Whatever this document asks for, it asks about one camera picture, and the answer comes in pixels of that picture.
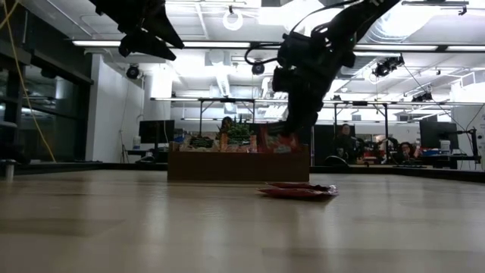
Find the grey metal post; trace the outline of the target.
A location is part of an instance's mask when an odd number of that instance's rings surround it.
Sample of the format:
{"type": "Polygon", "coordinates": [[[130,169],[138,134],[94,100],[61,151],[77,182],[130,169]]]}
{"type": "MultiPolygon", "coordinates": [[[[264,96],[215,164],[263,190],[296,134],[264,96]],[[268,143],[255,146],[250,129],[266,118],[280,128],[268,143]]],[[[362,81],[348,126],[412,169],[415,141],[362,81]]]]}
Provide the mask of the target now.
{"type": "Polygon", "coordinates": [[[14,179],[17,162],[13,159],[0,159],[0,178],[10,183],[14,179]]]}

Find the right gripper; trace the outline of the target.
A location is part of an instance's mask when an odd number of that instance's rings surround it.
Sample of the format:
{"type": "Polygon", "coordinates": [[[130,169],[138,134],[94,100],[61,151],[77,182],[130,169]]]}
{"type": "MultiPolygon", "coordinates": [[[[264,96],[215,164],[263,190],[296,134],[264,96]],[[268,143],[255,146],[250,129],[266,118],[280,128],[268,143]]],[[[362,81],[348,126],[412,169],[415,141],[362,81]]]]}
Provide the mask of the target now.
{"type": "Polygon", "coordinates": [[[336,75],[342,67],[354,65],[356,43],[355,31],[316,32],[311,36],[295,32],[283,34],[272,88],[289,94],[284,136],[316,123],[323,98],[336,75]]]}

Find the wooden three-compartment box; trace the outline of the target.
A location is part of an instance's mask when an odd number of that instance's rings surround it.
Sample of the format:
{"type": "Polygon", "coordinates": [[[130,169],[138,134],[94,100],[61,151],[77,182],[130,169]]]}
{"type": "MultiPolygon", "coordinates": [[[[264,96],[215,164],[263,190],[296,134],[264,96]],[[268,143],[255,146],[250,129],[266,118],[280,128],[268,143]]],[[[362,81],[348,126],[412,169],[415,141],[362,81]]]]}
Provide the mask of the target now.
{"type": "Polygon", "coordinates": [[[167,157],[168,180],[307,182],[310,155],[304,145],[298,152],[180,152],[167,157]]]}

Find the black office desk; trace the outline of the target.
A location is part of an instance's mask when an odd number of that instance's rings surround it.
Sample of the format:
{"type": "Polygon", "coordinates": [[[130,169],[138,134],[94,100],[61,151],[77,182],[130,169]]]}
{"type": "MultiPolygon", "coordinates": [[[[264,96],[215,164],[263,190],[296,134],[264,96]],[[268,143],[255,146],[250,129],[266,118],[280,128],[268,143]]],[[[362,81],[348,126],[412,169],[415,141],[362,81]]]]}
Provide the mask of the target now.
{"type": "Polygon", "coordinates": [[[422,155],[419,158],[424,165],[432,166],[433,168],[448,168],[458,170],[459,162],[474,163],[476,165],[481,163],[480,156],[472,155],[422,155]]]}

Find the black computer monitor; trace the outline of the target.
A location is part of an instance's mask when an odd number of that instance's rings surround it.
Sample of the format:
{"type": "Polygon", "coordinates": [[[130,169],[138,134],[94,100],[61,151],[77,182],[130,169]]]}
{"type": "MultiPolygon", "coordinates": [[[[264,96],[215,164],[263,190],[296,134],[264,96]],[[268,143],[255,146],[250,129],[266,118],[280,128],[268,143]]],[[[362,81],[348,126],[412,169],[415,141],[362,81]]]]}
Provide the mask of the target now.
{"type": "Polygon", "coordinates": [[[421,146],[438,149],[441,140],[448,140],[451,149],[459,149],[457,125],[449,122],[420,121],[421,146]]]}
{"type": "Polygon", "coordinates": [[[174,120],[140,121],[141,143],[169,143],[174,140],[174,120]]]}

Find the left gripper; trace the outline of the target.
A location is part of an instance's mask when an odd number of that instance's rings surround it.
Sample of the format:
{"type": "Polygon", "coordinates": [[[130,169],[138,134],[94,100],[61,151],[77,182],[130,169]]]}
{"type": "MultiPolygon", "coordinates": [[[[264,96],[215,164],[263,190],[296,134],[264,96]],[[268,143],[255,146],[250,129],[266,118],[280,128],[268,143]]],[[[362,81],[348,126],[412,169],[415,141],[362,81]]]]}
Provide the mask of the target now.
{"type": "Polygon", "coordinates": [[[120,32],[126,33],[118,46],[118,52],[123,57],[138,52],[174,61],[176,55],[165,42],[177,49],[185,47],[169,21],[165,0],[89,1],[95,5],[95,12],[98,15],[108,16],[118,25],[120,32]]]}

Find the person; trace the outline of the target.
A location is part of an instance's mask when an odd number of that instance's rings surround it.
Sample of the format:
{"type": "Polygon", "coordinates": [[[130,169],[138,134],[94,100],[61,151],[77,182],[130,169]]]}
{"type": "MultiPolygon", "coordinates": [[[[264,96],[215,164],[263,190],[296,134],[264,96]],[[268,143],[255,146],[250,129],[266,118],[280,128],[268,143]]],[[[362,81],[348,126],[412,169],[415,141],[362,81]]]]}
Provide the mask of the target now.
{"type": "Polygon", "coordinates": [[[223,134],[227,134],[233,125],[233,119],[230,116],[226,116],[222,119],[221,125],[219,126],[219,132],[217,138],[220,139],[223,134]]]}
{"type": "Polygon", "coordinates": [[[343,124],[335,139],[335,150],[336,155],[348,164],[358,164],[364,155],[365,142],[351,135],[351,127],[343,124]]]}
{"type": "Polygon", "coordinates": [[[418,160],[421,156],[420,150],[416,145],[409,142],[403,142],[399,144],[397,153],[394,155],[394,159],[398,164],[411,164],[418,160]]]}

